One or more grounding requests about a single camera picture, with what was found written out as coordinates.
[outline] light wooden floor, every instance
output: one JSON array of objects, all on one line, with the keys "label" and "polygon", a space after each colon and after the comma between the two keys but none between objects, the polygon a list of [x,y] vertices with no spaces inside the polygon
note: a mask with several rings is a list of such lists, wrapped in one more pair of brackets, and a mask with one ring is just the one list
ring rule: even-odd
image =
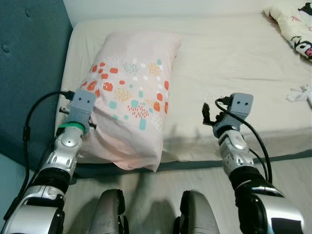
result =
[{"label": "light wooden floor", "polygon": [[[301,210],[311,234],[312,159],[273,162],[272,168],[273,184]],[[131,234],[171,234],[182,193],[191,189],[206,196],[221,234],[241,233],[230,182],[222,168],[210,168],[79,179],[67,192],[64,234],[87,233],[99,196],[112,188],[124,192]]]}]

